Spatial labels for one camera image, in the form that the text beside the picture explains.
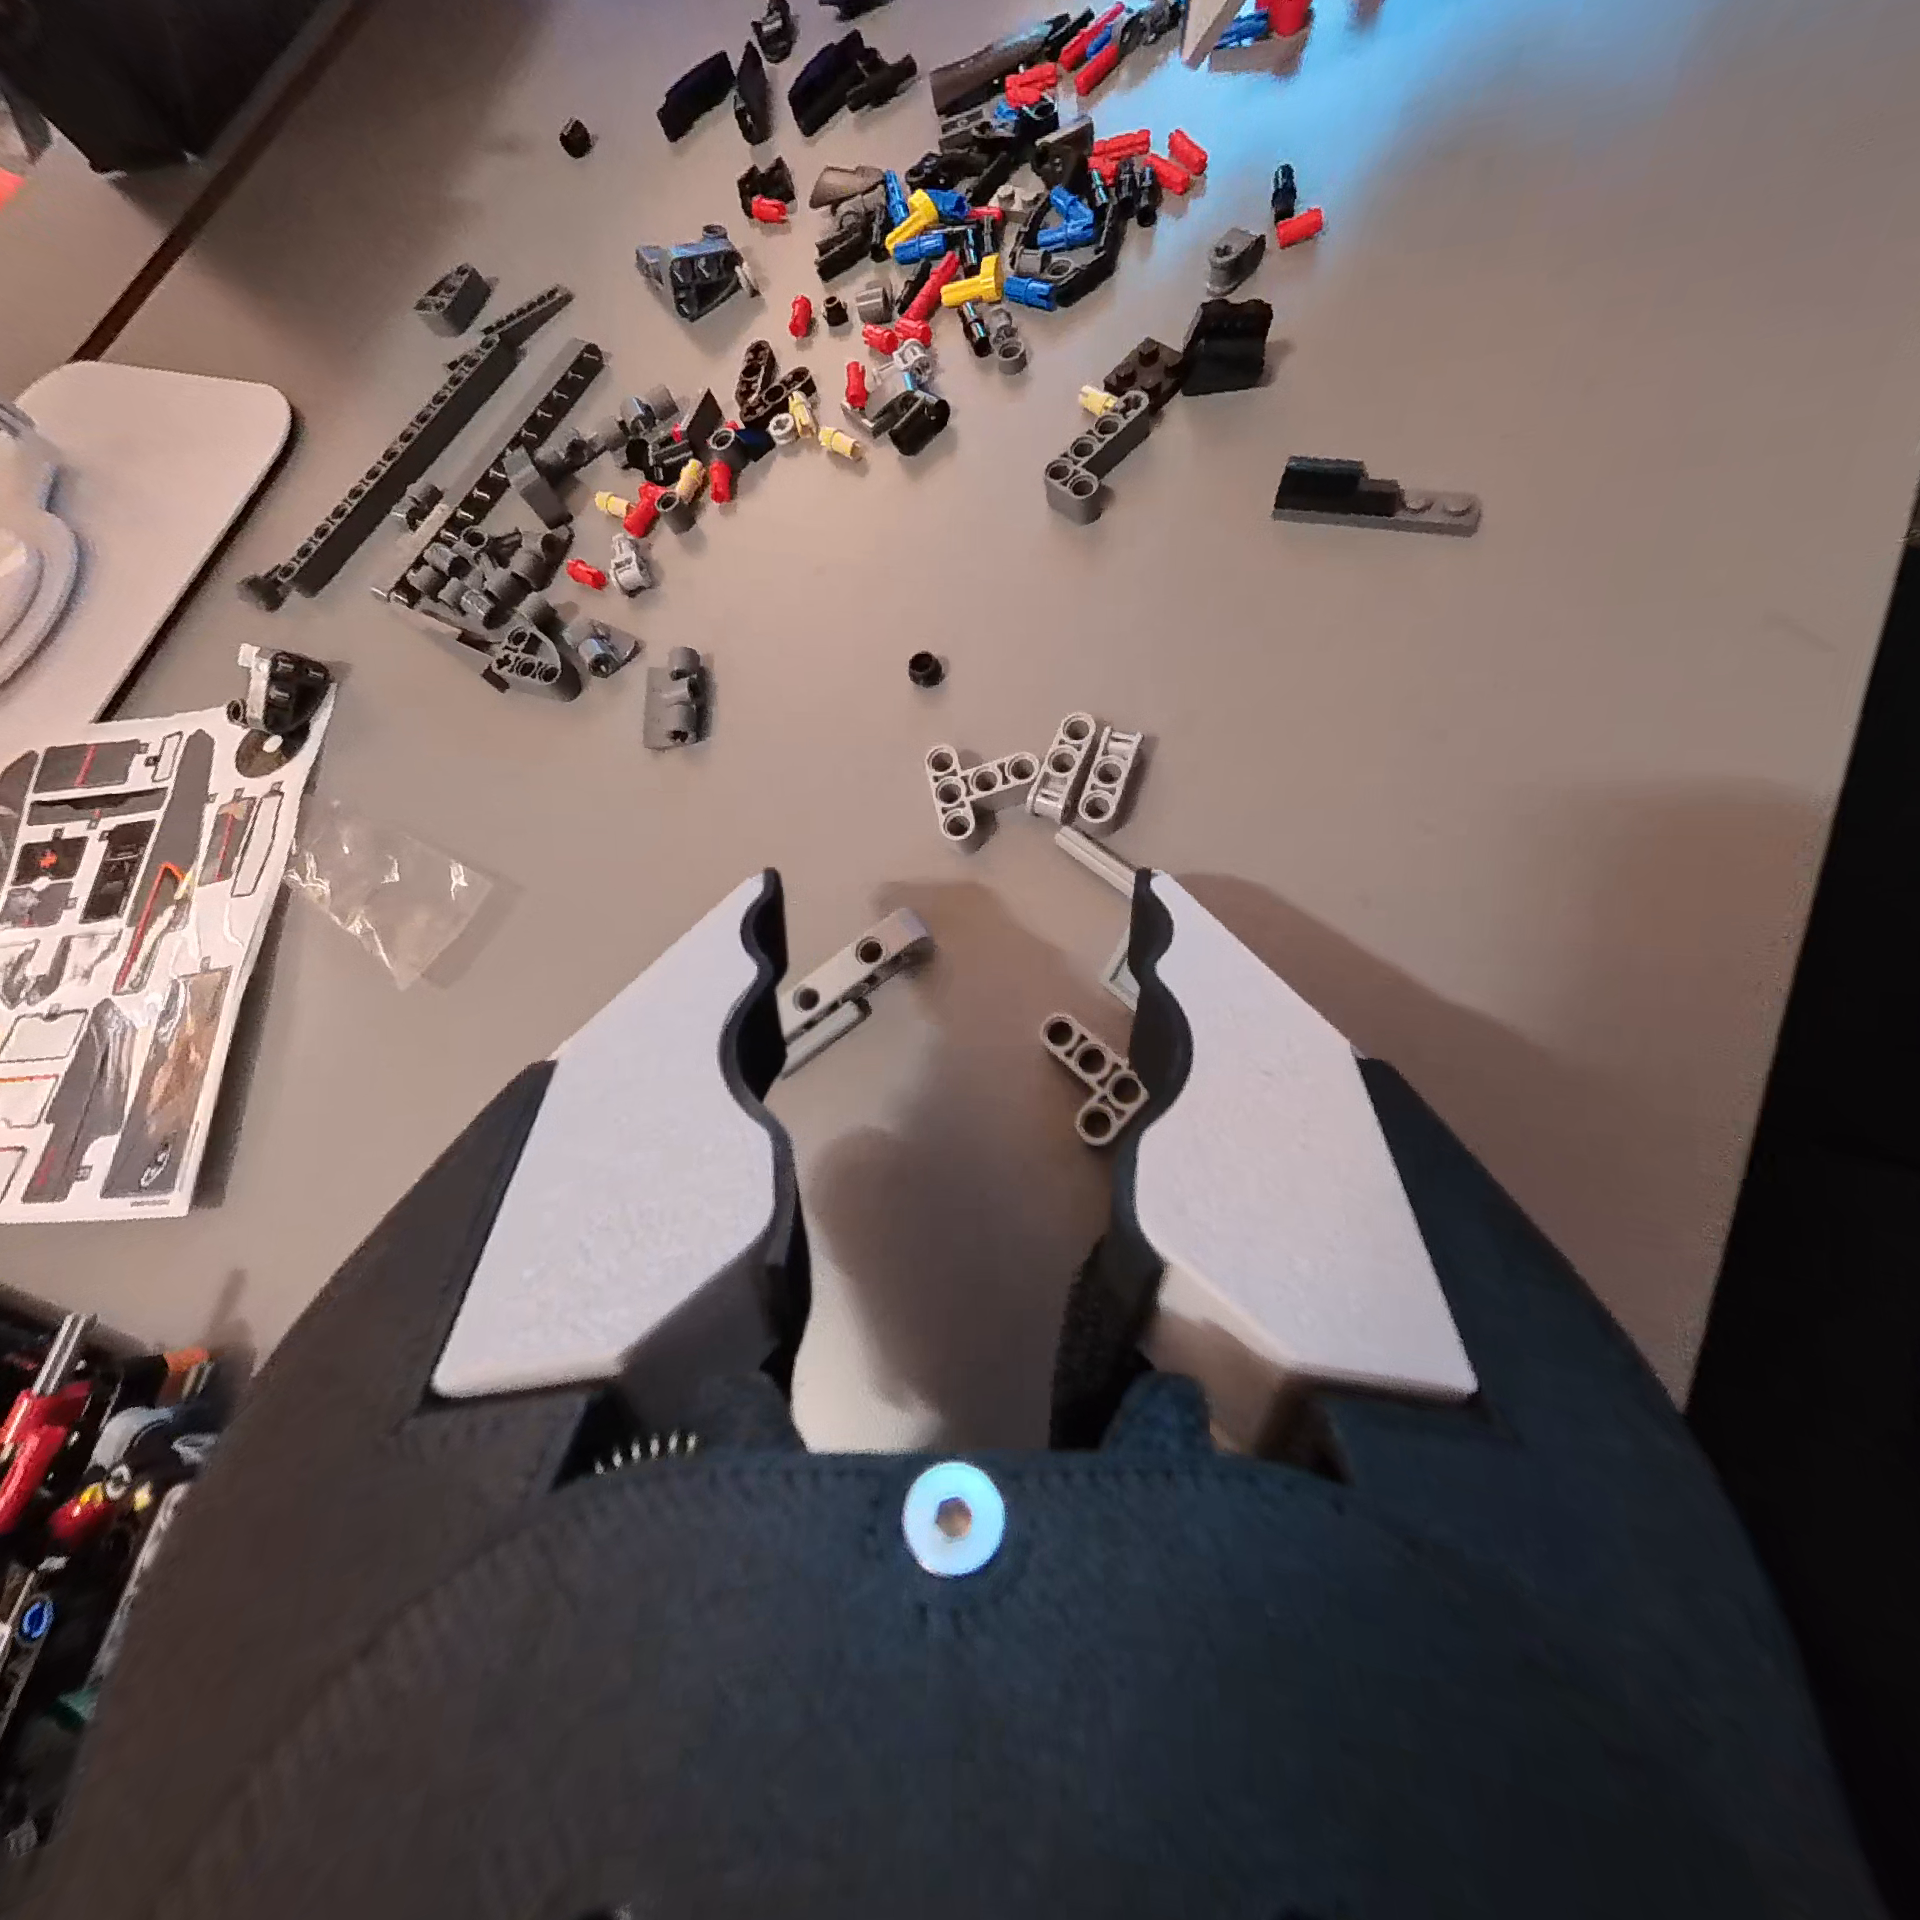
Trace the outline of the white rounded board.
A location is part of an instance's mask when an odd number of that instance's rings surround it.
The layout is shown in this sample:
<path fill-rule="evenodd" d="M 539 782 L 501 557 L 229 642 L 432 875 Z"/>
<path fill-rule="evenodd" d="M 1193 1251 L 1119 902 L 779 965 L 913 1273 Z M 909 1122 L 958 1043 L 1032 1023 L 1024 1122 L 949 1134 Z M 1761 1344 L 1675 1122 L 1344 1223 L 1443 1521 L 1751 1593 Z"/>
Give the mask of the white rounded board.
<path fill-rule="evenodd" d="M 69 608 L 1 683 L 1 747 L 103 715 L 266 483 L 295 413 L 273 386 L 75 361 L 18 400 L 61 456 L 59 514 L 79 539 Z"/>

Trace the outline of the light grey two-hole lego beam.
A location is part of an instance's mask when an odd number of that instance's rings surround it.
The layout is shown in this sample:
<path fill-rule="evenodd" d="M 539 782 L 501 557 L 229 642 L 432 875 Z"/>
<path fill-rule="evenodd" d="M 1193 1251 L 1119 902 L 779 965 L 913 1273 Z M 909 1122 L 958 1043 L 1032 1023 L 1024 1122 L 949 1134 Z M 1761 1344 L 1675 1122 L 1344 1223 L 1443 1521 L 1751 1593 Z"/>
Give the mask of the light grey two-hole lego beam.
<path fill-rule="evenodd" d="M 799 1072 L 863 1024 L 879 986 L 913 967 L 925 953 L 930 953 L 925 922 L 897 909 L 799 982 L 783 984 L 776 997 L 783 1039 L 782 1077 Z"/>

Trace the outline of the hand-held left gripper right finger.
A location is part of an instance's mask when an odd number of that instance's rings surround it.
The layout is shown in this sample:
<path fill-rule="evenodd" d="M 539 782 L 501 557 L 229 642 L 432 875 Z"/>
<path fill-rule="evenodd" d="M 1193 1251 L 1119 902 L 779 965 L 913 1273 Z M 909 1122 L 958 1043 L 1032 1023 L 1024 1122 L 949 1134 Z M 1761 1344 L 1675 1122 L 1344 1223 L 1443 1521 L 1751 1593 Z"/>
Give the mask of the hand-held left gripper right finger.
<path fill-rule="evenodd" d="M 1321 1387 L 1469 1405 L 1357 1049 L 1163 872 L 1135 878 L 1128 969 L 1146 1099 L 1118 1200 L 1144 1355 L 1201 1387 L 1221 1445 L 1274 1445 Z"/>

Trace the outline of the clear plastic bag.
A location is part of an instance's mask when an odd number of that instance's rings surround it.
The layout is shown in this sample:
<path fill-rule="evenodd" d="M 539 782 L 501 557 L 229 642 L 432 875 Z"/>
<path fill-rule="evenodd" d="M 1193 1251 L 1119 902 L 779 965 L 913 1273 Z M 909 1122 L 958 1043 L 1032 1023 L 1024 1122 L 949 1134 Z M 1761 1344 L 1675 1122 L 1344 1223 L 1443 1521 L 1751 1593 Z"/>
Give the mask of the clear plastic bag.
<path fill-rule="evenodd" d="M 304 805 L 282 883 L 400 993 L 448 955 L 496 889 L 470 862 L 335 801 Z"/>

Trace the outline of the heap of mixed colourful parts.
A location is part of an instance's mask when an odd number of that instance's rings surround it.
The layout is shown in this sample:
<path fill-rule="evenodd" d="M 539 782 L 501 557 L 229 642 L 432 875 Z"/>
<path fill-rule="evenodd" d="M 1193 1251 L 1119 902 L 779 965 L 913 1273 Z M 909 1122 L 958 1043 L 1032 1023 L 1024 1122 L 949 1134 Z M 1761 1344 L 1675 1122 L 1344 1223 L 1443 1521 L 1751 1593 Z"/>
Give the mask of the heap of mixed colourful parts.
<path fill-rule="evenodd" d="M 129 1598 L 226 1419 L 202 1347 L 134 1351 L 5 1305 L 1 1842 L 47 1842 L 128 1632 Z"/>

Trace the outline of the black angled lego connector block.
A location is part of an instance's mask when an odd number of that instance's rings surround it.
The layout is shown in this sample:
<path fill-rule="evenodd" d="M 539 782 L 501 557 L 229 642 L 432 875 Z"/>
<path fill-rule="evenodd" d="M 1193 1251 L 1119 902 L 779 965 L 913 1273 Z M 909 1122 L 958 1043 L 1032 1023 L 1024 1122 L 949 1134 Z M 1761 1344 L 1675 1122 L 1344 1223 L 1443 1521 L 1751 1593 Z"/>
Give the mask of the black angled lego connector block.
<path fill-rule="evenodd" d="M 846 32 L 803 62 L 787 82 L 786 105 L 801 138 L 816 138 L 843 113 L 891 104 L 919 75 L 911 56 L 888 59 L 858 31 Z"/>

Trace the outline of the black and white lego piece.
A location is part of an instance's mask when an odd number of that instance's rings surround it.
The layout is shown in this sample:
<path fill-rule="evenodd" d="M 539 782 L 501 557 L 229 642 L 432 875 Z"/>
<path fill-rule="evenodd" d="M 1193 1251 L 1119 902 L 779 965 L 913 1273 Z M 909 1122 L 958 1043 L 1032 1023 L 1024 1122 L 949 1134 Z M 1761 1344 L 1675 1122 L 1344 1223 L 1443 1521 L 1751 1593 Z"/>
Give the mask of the black and white lego piece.
<path fill-rule="evenodd" d="M 247 683 L 226 707 L 229 723 L 265 739 L 304 739 L 333 690 L 330 669 L 313 657 L 256 642 L 241 646 L 235 662 Z"/>

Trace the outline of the grey angled lego beam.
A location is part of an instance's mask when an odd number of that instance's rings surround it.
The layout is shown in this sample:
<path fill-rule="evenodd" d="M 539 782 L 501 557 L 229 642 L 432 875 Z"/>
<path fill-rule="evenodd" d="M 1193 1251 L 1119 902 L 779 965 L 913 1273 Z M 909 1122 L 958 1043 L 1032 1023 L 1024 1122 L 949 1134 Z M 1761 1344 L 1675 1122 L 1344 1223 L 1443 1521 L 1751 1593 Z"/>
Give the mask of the grey angled lego beam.
<path fill-rule="evenodd" d="M 1082 1091 L 1072 1122 L 1080 1143 L 1115 1145 L 1146 1107 L 1144 1083 L 1126 1056 L 1065 1014 L 1042 1023 L 1039 1040 L 1047 1056 Z"/>

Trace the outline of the dark grey L-shaped lego beam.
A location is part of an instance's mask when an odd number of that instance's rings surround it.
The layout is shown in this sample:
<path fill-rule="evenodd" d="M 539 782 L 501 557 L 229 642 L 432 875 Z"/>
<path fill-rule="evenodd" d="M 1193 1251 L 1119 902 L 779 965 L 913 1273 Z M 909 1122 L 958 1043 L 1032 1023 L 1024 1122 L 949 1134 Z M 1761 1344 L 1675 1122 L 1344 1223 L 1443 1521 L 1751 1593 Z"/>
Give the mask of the dark grey L-shaped lego beam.
<path fill-rule="evenodd" d="M 1149 435 L 1154 408 L 1146 394 L 1111 395 L 1112 408 L 1089 416 L 1082 431 L 1042 471 L 1047 506 L 1072 525 L 1093 525 L 1103 511 L 1107 475 Z"/>

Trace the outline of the long black lego beam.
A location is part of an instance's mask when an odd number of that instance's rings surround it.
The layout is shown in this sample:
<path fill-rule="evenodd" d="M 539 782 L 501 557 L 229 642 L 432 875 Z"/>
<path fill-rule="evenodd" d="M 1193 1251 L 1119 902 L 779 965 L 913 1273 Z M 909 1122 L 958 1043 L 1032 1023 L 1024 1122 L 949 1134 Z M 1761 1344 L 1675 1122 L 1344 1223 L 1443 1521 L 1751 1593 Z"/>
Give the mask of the long black lego beam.
<path fill-rule="evenodd" d="M 488 341 L 459 354 L 439 386 L 408 416 L 373 465 L 354 480 L 295 554 L 273 567 L 249 574 L 237 584 L 241 600 L 275 614 L 287 597 L 315 597 L 342 571 L 352 557 L 373 538 L 377 526 L 400 503 L 401 494 L 425 475 L 504 385 L 520 351 L 512 341 Z"/>

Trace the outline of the sticker sheet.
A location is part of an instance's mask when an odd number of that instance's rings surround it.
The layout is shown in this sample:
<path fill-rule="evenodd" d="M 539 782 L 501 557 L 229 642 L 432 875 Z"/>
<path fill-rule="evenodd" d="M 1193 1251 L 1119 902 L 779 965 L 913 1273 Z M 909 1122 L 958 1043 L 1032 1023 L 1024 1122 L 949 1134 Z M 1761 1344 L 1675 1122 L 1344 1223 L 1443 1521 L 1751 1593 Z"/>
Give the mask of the sticker sheet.
<path fill-rule="evenodd" d="M 177 1216 L 337 696 L 1 753 L 1 1218 Z"/>

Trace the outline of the light grey L-shaped lego beam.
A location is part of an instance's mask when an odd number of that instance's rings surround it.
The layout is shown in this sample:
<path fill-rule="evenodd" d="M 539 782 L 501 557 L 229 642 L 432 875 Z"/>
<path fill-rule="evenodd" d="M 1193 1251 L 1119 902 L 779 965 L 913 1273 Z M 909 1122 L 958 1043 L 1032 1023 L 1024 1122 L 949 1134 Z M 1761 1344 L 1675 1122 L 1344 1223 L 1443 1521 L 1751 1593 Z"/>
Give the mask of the light grey L-shaped lego beam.
<path fill-rule="evenodd" d="M 981 842 L 989 817 L 1027 805 L 1042 767 L 1035 753 L 963 762 L 959 751 L 936 744 L 925 753 L 923 771 L 944 845 L 966 850 Z"/>

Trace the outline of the light grey short lego beam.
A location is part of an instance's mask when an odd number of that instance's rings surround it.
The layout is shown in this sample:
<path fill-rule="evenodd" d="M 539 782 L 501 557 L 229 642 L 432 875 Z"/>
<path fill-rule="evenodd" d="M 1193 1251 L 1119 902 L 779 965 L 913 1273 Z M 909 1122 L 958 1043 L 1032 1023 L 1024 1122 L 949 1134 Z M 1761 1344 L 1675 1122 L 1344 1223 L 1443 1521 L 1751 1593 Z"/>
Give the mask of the light grey short lego beam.
<path fill-rule="evenodd" d="M 1054 733 L 1026 797 L 1026 810 L 1054 831 L 1070 829 L 1097 757 L 1099 725 L 1089 711 L 1070 711 Z"/>
<path fill-rule="evenodd" d="M 1135 776 L 1144 751 L 1144 734 L 1126 728 L 1103 728 L 1088 757 L 1086 776 L 1077 789 L 1065 826 L 1088 840 L 1101 840 L 1118 831 L 1135 789 Z"/>

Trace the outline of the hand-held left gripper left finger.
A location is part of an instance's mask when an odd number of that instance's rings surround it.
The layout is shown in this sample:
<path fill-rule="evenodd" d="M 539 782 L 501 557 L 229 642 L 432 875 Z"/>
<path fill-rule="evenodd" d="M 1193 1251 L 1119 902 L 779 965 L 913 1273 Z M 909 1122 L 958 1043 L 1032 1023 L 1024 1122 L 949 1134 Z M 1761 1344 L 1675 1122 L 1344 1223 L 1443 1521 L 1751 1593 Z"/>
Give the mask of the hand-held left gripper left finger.
<path fill-rule="evenodd" d="M 783 887 L 742 881 L 549 1064 L 432 1375 L 446 1401 L 617 1386 L 686 1411 L 711 1376 L 782 1391 L 809 1319 L 783 1067 Z"/>

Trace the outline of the grey triangular lego panel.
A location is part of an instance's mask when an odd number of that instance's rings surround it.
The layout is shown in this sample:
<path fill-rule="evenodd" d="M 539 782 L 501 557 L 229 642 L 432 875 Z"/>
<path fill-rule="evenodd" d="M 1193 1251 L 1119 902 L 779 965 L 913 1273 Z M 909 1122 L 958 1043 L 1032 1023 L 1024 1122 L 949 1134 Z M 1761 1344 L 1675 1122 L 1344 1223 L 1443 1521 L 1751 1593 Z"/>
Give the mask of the grey triangular lego panel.
<path fill-rule="evenodd" d="M 634 270 L 686 326 L 707 318 L 735 295 L 761 295 L 750 262 L 722 225 L 705 225 L 699 237 L 671 247 L 634 247 Z"/>

